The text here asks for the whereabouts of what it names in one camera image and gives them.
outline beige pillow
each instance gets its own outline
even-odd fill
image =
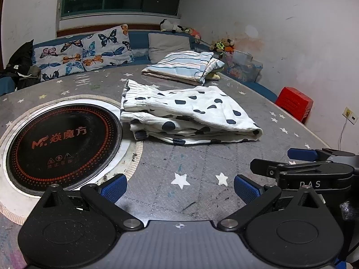
[[[169,53],[191,50],[190,39],[182,35],[149,33],[148,42],[148,56],[153,64],[164,59]]]

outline screw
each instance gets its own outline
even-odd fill
[[[238,222],[235,219],[226,218],[221,221],[221,225],[226,228],[234,228],[238,225]]]
[[[136,228],[141,225],[141,222],[138,219],[129,218],[123,222],[123,225],[128,228]]]

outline striped folded cloth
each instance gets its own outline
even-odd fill
[[[137,140],[150,135],[177,145],[256,141],[263,131],[216,86],[160,91],[128,80],[121,122]]]
[[[203,85],[205,77],[223,70],[224,63],[213,58],[213,53],[187,50],[170,53],[157,64],[142,70],[144,75],[175,80],[192,85]]]

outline red chair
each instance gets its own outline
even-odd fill
[[[275,103],[303,124],[313,107],[312,99],[292,87],[284,87]]]

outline butterfly pillow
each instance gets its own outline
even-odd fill
[[[41,80],[51,80],[81,73],[83,44],[73,40],[58,46],[41,46],[34,49],[33,62],[41,69]]]
[[[133,62],[126,24],[91,34],[83,39],[82,64],[86,71]]]

